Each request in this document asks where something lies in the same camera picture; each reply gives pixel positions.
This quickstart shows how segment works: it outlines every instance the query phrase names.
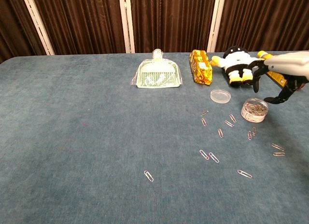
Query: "container lid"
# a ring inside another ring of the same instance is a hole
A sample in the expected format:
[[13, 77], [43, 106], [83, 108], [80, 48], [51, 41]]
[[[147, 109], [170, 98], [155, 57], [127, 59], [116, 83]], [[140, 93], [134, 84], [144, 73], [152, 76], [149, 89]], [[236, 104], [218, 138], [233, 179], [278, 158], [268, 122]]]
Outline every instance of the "container lid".
[[214, 89], [211, 91], [211, 99], [216, 103], [227, 103], [231, 99], [231, 94], [226, 90]]

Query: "plastic dustpan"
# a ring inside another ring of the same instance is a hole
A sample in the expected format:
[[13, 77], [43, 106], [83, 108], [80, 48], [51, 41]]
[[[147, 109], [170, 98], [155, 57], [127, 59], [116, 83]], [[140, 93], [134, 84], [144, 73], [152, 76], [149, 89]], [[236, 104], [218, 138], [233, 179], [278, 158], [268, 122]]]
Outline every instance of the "plastic dustpan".
[[178, 87], [182, 83], [178, 65], [162, 55], [160, 49], [155, 49], [153, 59], [142, 61], [137, 71], [138, 88]]

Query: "paper clip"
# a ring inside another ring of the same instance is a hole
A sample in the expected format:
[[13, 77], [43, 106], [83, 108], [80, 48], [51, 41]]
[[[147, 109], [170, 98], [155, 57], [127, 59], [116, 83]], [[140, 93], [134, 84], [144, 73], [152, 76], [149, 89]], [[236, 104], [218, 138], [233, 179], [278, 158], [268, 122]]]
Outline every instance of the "paper clip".
[[145, 176], [148, 178], [148, 180], [150, 180], [151, 182], [154, 181], [152, 175], [148, 172], [148, 171], [144, 171]]
[[229, 121], [227, 121], [227, 120], [225, 120], [224, 121], [227, 125], [229, 125], [230, 127], [233, 127], [234, 126], [234, 124], [231, 124]]
[[248, 131], [248, 140], [252, 140], [251, 131]]
[[277, 148], [281, 151], [284, 151], [284, 148], [280, 147], [279, 145], [276, 145], [275, 143], [272, 143], [271, 146], [274, 147], [274, 148]]
[[256, 135], [256, 128], [255, 128], [255, 127], [252, 128], [252, 135], [253, 135], [253, 136]]
[[236, 119], [235, 119], [235, 117], [234, 117], [232, 114], [230, 114], [230, 118], [231, 118], [231, 120], [232, 120], [234, 123], [236, 123]]
[[213, 153], [208, 153], [208, 155], [209, 155], [216, 163], [219, 162], [218, 158], [217, 158]]
[[218, 129], [218, 133], [219, 133], [220, 138], [223, 138], [223, 132], [221, 129]]
[[242, 171], [242, 170], [237, 170], [237, 172], [240, 174], [240, 175], [242, 175], [242, 176], [244, 176], [244, 177], [248, 177], [248, 178], [252, 178], [253, 176], [252, 175], [250, 175], [249, 173], [246, 173], [246, 172], [244, 172], [244, 171]]
[[207, 156], [207, 154], [201, 149], [199, 150], [199, 153], [201, 153], [201, 155], [206, 159], [209, 160], [209, 156]]
[[204, 111], [202, 114], [201, 114], [201, 117], [203, 117], [204, 115], [206, 115], [208, 113], [208, 111]]
[[202, 121], [202, 124], [203, 124], [204, 126], [207, 126], [206, 120], [205, 120], [204, 118], [201, 118], [201, 121]]
[[273, 153], [274, 156], [285, 156], [285, 153]]

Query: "brown curtain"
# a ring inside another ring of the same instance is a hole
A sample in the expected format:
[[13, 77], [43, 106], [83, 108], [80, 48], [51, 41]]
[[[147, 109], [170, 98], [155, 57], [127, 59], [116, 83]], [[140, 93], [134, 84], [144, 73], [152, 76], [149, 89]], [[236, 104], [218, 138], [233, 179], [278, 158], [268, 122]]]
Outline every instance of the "brown curtain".
[[119, 0], [35, 0], [55, 54], [125, 53]]
[[135, 52], [206, 49], [215, 0], [131, 0]]
[[225, 0], [216, 52], [309, 49], [309, 0]]
[[0, 0], [0, 63], [30, 55], [45, 51], [24, 0]]

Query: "black and white plush toy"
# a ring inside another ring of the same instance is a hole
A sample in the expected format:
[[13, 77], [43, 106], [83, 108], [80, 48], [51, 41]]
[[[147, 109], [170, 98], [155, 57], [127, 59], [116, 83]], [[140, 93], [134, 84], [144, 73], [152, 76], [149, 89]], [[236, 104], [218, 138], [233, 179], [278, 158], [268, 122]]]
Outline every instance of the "black and white plush toy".
[[213, 56], [211, 65], [223, 68], [230, 79], [229, 84], [232, 87], [237, 87], [241, 84], [252, 85], [252, 70], [246, 67], [255, 60], [258, 60], [258, 58], [251, 57], [246, 49], [232, 46], [226, 50], [223, 58]]

